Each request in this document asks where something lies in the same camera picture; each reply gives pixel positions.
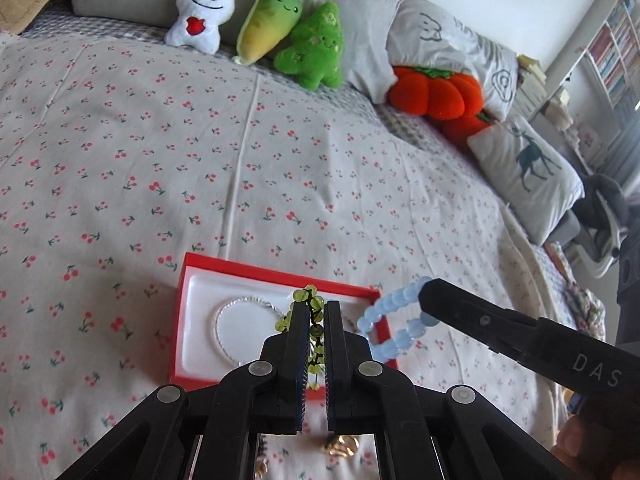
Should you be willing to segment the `person's right hand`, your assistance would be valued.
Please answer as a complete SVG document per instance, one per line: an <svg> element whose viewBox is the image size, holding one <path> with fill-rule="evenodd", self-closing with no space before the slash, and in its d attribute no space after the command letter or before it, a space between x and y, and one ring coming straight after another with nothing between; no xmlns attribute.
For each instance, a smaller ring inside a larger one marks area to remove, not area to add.
<svg viewBox="0 0 640 480"><path fill-rule="evenodd" d="M595 479L597 462L605 458L607 447L606 430L575 415L560 429L551 454L577 474L579 479Z"/></svg>

